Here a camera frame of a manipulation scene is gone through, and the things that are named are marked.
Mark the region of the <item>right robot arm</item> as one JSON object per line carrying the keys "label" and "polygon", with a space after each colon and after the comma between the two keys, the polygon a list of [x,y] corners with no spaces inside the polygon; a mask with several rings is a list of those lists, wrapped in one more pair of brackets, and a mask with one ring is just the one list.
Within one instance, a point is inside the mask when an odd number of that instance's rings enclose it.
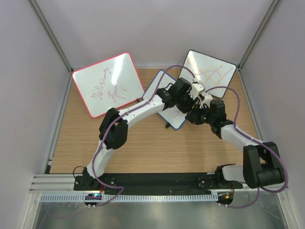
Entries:
{"label": "right robot arm", "polygon": [[232,181],[244,182],[249,188],[262,189],[282,183],[279,192],[287,187],[288,174],[277,145],[251,137],[227,119],[223,100],[212,99],[209,105],[196,104],[185,119],[195,125],[208,124],[216,136],[243,153],[241,166],[228,164],[218,167],[221,173],[214,178],[217,187],[225,189]]}

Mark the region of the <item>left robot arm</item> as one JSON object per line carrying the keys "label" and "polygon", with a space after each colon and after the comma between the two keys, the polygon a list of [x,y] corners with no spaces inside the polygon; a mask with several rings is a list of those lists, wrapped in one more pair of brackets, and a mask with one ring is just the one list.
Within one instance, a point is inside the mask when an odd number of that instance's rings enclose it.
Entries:
{"label": "left robot arm", "polygon": [[91,162],[82,172],[82,182],[89,190],[95,191],[101,185],[100,177],[116,149],[127,141],[128,130],[137,122],[176,106],[182,113],[191,111],[196,98],[204,88],[198,82],[179,78],[173,85],[155,89],[153,95],[129,108],[111,108],[99,128],[99,143]]}

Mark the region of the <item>blue framed whiteboard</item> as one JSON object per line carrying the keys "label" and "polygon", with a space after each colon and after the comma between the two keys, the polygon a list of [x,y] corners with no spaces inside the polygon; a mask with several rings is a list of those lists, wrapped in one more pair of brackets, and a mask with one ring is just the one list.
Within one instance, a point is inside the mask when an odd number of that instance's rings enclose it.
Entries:
{"label": "blue framed whiteboard", "polygon": [[[144,92],[142,98],[145,99],[149,99],[156,86],[157,83],[159,82],[162,74],[164,73],[164,70],[160,70],[156,76],[154,77],[154,79],[152,80],[152,82],[149,84],[149,86],[147,87],[146,91]],[[159,87],[158,88],[166,88],[167,90],[170,88],[170,86],[172,84],[174,84],[176,82],[176,80],[171,77],[169,74],[165,74],[164,77],[162,78]],[[184,122],[186,121],[185,116],[186,114],[182,113],[176,106],[172,107],[172,108],[168,108],[164,111],[161,111],[158,113],[159,116],[161,116],[167,123],[169,123],[169,125],[178,130],[179,128],[181,128],[181,126],[184,124]]]}

